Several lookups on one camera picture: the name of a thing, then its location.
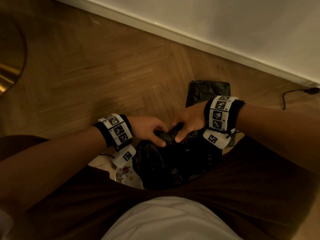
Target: baseboard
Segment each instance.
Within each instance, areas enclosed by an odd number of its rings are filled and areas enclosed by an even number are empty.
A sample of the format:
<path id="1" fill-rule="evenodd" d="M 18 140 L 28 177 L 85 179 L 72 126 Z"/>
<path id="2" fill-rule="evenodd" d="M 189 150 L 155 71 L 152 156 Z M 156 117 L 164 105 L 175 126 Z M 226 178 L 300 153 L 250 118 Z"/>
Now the baseboard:
<path id="1" fill-rule="evenodd" d="M 95 3 L 91 0 L 56 0 L 70 6 L 80 8 L 82 10 L 100 15 L 102 17 L 115 20 L 117 22 L 150 32 L 152 34 L 176 41 L 187 46 L 194 47 L 196 49 L 226 58 L 244 64 L 246 66 L 256 68 L 258 70 L 273 74 L 275 76 L 282 77 L 284 79 L 290 80 L 292 82 L 302 84 L 307 87 L 320 87 L 315 80 L 310 80 L 299 76 L 297 74 L 290 73 L 275 67 L 270 66 L 269 64 L 263 63 L 258 60 L 254 60 L 250 57 L 246 57 L 244 54 L 236 53 L 232 50 L 229 50 L 225 47 L 219 47 L 216 44 L 209 43 L 205 40 L 200 40 L 196 37 L 192 37 L 186 33 L 178 32 L 170 27 L 164 27 L 157 25 L 149 20 L 144 20 L 143 18 L 136 16 L 131 13 L 126 13 L 117 8 Z"/>

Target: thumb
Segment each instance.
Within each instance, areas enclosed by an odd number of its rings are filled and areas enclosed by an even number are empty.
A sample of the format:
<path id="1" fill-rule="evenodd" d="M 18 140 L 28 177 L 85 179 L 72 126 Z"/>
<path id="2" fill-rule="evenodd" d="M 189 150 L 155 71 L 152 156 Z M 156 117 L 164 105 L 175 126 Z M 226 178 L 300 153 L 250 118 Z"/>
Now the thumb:
<path id="1" fill-rule="evenodd" d="M 183 128 L 177 133 L 177 136 L 175 138 L 176 142 L 181 142 L 191 131 L 193 131 L 192 128 L 183 125 Z"/>
<path id="2" fill-rule="evenodd" d="M 150 135 L 149 140 L 152 141 L 158 147 L 165 147 L 166 146 L 166 143 L 163 140 L 161 140 L 159 137 L 157 137 L 154 133 L 152 133 L 152 135 Z"/>

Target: power cord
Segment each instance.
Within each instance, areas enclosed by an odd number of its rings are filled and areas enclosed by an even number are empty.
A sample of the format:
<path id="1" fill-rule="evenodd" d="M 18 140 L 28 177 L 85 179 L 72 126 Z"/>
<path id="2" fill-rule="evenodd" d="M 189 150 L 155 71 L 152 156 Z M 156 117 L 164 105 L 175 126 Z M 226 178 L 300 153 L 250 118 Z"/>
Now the power cord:
<path id="1" fill-rule="evenodd" d="M 290 90 L 290 91 L 287 91 L 287 92 L 283 93 L 282 94 L 283 110 L 286 110 L 286 101 L 285 101 L 286 93 L 288 93 L 288 92 L 297 92 L 297 91 L 303 91 L 303 92 L 305 92 L 307 94 L 315 95 L 315 94 L 320 92 L 320 88 L 297 89 L 297 90 Z"/>
<path id="2" fill-rule="evenodd" d="M 109 156 L 109 157 L 111 157 L 111 158 L 114 158 L 114 156 L 113 156 L 113 155 L 110 155 L 110 154 L 100 154 L 99 156 Z"/>

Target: gold metal base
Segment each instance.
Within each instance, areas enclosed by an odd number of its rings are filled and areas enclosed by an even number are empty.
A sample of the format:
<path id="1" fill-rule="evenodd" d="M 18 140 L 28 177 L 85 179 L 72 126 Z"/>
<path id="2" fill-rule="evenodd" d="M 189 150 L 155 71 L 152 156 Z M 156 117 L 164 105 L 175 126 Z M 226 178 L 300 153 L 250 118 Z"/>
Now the gold metal base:
<path id="1" fill-rule="evenodd" d="M 18 81 L 26 63 L 26 53 L 20 29 L 8 17 L 0 15 L 0 96 Z"/>

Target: person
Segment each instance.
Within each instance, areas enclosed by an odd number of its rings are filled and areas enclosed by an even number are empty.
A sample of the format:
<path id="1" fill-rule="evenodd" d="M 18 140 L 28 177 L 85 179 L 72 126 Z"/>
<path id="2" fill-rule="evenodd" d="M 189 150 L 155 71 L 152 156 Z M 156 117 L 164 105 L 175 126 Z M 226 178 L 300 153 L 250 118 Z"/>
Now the person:
<path id="1" fill-rule="evenodd" d="M 206 104 L 177 113 L 177 142 L 206 125 Z M 168 131 L 162 121 L 127 119 L 133 136 L 166 145 L 153 133 Z M 97 127 L 53 140 L 3 137 L 0 230 L 11 228 L 10 239 L 291 239 L 318 192 L 319 118 L 245 104 L 235 128 L 246 136 L 220 164 L 162 191 L 88 166 L 106 148 Z"/>

